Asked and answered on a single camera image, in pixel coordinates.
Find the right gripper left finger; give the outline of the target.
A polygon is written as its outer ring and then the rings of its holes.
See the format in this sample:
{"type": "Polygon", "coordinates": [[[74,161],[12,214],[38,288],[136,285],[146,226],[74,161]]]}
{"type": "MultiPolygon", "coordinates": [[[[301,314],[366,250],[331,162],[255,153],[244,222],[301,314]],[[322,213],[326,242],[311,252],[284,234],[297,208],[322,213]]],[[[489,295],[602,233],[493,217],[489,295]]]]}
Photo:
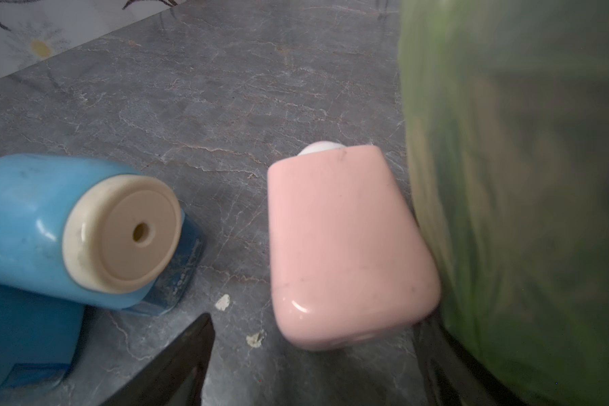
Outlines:
{"type": "Polygon", "coordinates": [[[105,405],[201,405],[216,333],[201,314],[105,405]]]}

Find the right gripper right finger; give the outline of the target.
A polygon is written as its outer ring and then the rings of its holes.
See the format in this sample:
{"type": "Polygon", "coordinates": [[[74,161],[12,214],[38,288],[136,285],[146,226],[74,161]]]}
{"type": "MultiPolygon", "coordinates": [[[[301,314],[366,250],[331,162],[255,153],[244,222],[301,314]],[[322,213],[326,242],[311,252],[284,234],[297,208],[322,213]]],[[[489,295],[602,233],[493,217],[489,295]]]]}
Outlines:
{"type": "Polygon", "coordinates": [[[522,405],[442,325],[428,316],[414,326],[414,349],[429,405],[522,405]]]}

